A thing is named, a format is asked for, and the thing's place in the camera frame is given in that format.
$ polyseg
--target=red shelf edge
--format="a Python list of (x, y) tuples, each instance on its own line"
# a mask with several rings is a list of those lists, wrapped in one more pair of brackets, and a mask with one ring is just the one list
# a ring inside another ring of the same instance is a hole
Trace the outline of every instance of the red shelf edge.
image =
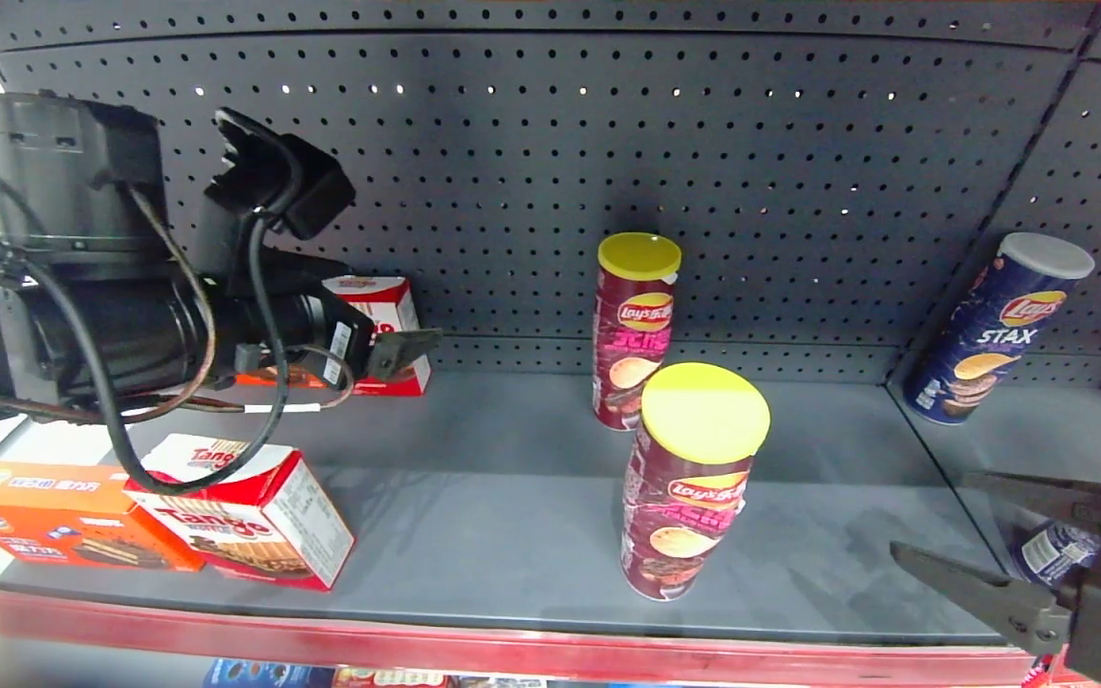
[(1014, 648), (698, 641), (144, 609), (0, 590), (0, 634), (258, 662), (512, 674), (590, 682), (1017, 685)]

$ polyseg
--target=purple chip can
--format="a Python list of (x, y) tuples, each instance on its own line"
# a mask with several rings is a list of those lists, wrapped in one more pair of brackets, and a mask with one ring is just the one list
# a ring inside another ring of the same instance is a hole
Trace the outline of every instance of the purple chip can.
[(935, 423), (964, 422), (1091, 271), (1093, 258), (1073, 243), (1028, 231), (1006, 236), (906, 380), (908, 405)]
[(1054, 588), (1073, 567), (1092, 565), (1100, 545), (1101, 537), (1049, 520), (1010, 554), (1024, 578)]

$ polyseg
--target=wire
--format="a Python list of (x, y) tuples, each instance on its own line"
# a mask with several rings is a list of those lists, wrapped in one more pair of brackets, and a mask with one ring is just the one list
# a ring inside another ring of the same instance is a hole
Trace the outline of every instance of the wire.
[[(195, 296), (195, 302), (198, 306), (198, 313), (201, 314), (203, 323), (206, 324), (206, 349), (203, 351), (201, 364), (198, 365), (198, 370), (193, 375), (193, 379), (186, 383), (186, 386), (181, 389), (177, 395), (163, 396), (162, 404), (159, 404), (153, 409), (144, 411), (144, 413), (131, 416), (128, 422), (130, 423), (143, 423), (145, 419), (154, 419), (163, 415), (172, 413), (172, 411), (181, 408), (185, 405), (185, 402), (193, 398), (198, 392), (198, 389), (207, 382), (207, 378), (210, 374), (211, 365), (215, 361), (215, 347), (217, 347), (217, 335), (215, 335), (215, 316), (214, 310), (210, 308), (210, 299), (207, 297), (206, 288), (203, 287), (201, 279), (198, 279), (198, 274), (193, 270), (193, 265), (189, 264), (188, 258), (185, 253), (181, 251), (177, 247), (176, 241), (172, 240), (172, 234), (164, 222), (159, 219), (159, 215), (155, 211), (154, 206), (150, 204), (148, 197), (143, 196), (143, 193), (139, 192), (139, 188), (130, 186), (130, 195), (134, 199), (134, 204), (139, 206), (139, 209), (148, 218), (148, 222), (155, 230), (155, 233), (161, 237), (164, 241), (165, 247), (170, 250), (172, 258), (176, 261), (181, 269), (181, 273), (185, 275), (185, 279), (189, 283), (189, 287), (193, 290), (193, 296)], [(1, 409), (18, 409), (21, 413), (26, 413), (32, 416), (47, 417), (53, 419), (65, 419), (65, 422), (78, 423), (84, 425), (105, 425), (105, 415), (97, 413), (95, 409), (73, 409), (69, 406), (61, 406), (57, 404), (45, 404), (44, 402), (32, 402), (28, 400), (6, 400), (6, 397), (0, 397), (0, 408)]]
[[(170, 402), (176, 400), (175, 395), (141, 395), (141, 396), (127, 396), (126, 400), (121, 402), (122, 411), (132, 409), (146, 409), (150, 406), (156, 406), (162, 404), (162, 402)], [(242, 413), (244, 406), (240, 404), (232, 404), (232, 402), (222, 402), (219, 400), (211, 400), (210, 396), (192, 396), (189, 400), (184, 401), (179, 405), (183, 409), (193, 411), (206, 411), (206, 413), (217, 413), (217, 414), (236, 414)], [(10, 396), (0, 396), (0, 409), (12, 409), (18, 411), (21, 414), (28, 414), (30, 416), (43, 419), (62, 419), (62, 422), (74, 423), (78, 425), (103, 425), (103, 417), (99, 414), (96, 415), (96, 422), (88, 422), (87, 411), (83, 409), (69, 409), (66, 406), (57, 406), (53, 404), (43, 404), (43, 402), (30, 402), (28, 400), (12, 400)], [(127, 425), (132, 425), (135, 423), (143, 422), (143, 414), (135, 414), (126, 416)]]
[(337, 365), (342, 370), (342, 374), (346, 375), (346, 389), (342, 389), (342, 393), (334, 400), (328, 402), (323, 402), (320, 408), (333, 409), (334, 406), (341, 404), (341, 402), (348, 401), (351, 393), (355, 392), (355, 374), (351, 372), (351, 367), (346, 364), (346, 360), (342, 357), (337, 356), (337, 353), (330, 351), (327, 348), (318, 347), (315, 343), (298, 343), (296, 347), (287, 347), (288, 351), (310, 351), (313, 353), (320, 353), (320, 356), (336, 362)]
[[(303, 171), (294, 153), (279, 140), (279, 136), (266, 130), (265, 127), (259, 125), (252, 119), (246, 118), (244, 114), (233, 112), (233, 110), (229, 109), (218, 110), (215, 113), (215, 118), (217, 121), (231, 122), (233, 125), (249, 131), (250, 134), (258, 135), (259, 139), (277, 149), (288, 166), (287, 183), (279, 196), (272, 199), (270, 205), (254, 208), (254, 217), (257, 219), (254, 219), (253, 226), (250, 228), (249, 243), (250, 283), (252, 283), (254, 297), (258, 299), (258, 309), (261, 310), (268, 339), (270, 339), (271, 352), (274, 352), (275, 365), (279, 368), (279, 380), (276, 380), (275, 386), (276, 404), (272, 406), (271, 414), (266, 417), (262, 430), (258, 433), (258, 436), (250, 441), (248, 447), (230, 465), (214, 471), (214, 473), (188, 482), (167, 482), (159, 480), (149, 473), (139, 461), (139, 454), (134, 451), (134, 445), (131, 444), (130, 435), (127, 434), (126, 419), (122, 418), (118, 406), (117, 391), (112, 386), (112, 379), (108, 369), (106, 369), (105, 358), (101, 356), (99, 345), (96, 343), (96, 339), (92, 338), (90, 330), (88, 330), (87, 321), (84, 319), (84, 315), (79, 313), (78, 306), (70, 299), (69, 292), (66, 292), (66, 287), (62, 285), (62, 282), (46, 265), (32, 261), (25, 253), (13, 251), (0, 242), (0, 262), (23, 266), (28, 271), (28, 274), (31, 274), (36, 280), (36, 284), (40, 284), (45, 291), (50, 292), (50, 297), (52, 297), (54, 304), (61, 310), (62, 317), (66, 318), (67, 325), (69, 325), (70, 331), (75, 336), (76, 343), (78, 343), (79, 351), (84, 354), (84, 363), (88, 367), (88, 374), (91, 378), (97, 403), (105, 417), (105, 429), (109, 434), (109, 439), (111, 440), (113, 452), (118, 456), (118, 461), (121, 462), (122, 469), (127, 471), (127, 474), (130, 474), (131, 479), (134, 479), (135, 482), (139, 482), (149, 492), (154, 492), (157, 495), (187, 495), (189, 492), (197, 492), (200, 489), (209, 488), (211, 484), (221, 482), (228, 479), (229, 476), (235, 474), (271, 438), (274, 427), (279, 425), (279, 419), (283, 416), (283, 406), (287, 402), (287, 357), (283, 338), (281, 338), (279, 332), (279, 325), (276, 325), (274, 313), (272, 313), (270, 296), (265, 292), (261, 253), (265, 232), (270, 229), (266, 222), (268, 218), (280, 218), (283, 212), (286, 212), (292, 201), (296, 199), (303, 185)], [(279, 223), (279, 219), (275, 219), (272, 223)]]

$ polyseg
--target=chip can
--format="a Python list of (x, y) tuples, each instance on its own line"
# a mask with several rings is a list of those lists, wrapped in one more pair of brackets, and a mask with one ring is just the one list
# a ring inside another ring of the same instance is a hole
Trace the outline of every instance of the chip can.
[(964, 422), (1091, 271), (1093, 258), (1073, 243), (1028, 231), (1006, 236), (906, 380), (908, 405), (935, 423)]
[(623, 574), (652, 600), (683, 597), (742, 510), (771, 411), (739, 374), (667, 365), (643, 389), (623, 484)]
[(1010, 554), (1026, 579), (1056, 588), (1073, 567), (1089, 568), (1100, 546), (1101, 537), (1049, 520)]
[(669, 349), (683, 252), (664, 236), (630, 231), (598, 247), (593, 308), (593, 413), (613, 430), (640, 422), (643, 383)]

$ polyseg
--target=store shelf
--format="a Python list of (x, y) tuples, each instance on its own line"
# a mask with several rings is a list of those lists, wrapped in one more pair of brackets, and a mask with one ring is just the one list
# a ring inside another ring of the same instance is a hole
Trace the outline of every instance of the store shelf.
[[(621, 578), (617, 502), (630, 436), (590, 416), (589, 379), (508, 373), (438, 373), (423, 400), (356, 400), (284, 418), (275, 440), (306, 450), (359, 535), (328, 596), (212, 570), (23, 565), (0, 590), (410, 626), (1000, 645), (887, 556), (889, 540), (906, 539), (995, 566), (886, 391), (761, 387), (774, 423), (746, 511), (674, 604), (643, 600)], [(248, 438), (257, 427), (255, 416), (181, 413), (134, 438), (145, 450), (170, 432)]]
[[(898, 389), (895, 395), (902, 402)], [(953, 484), (975, 470), (1101, 481), (1098, 389), (998, 387), (960, 426), (927, 422), (903, 407)], [(1010, 547), (1040, 517), (973, 489), (957, 492), (989, 537), (996, 560), (1014, 571)]]

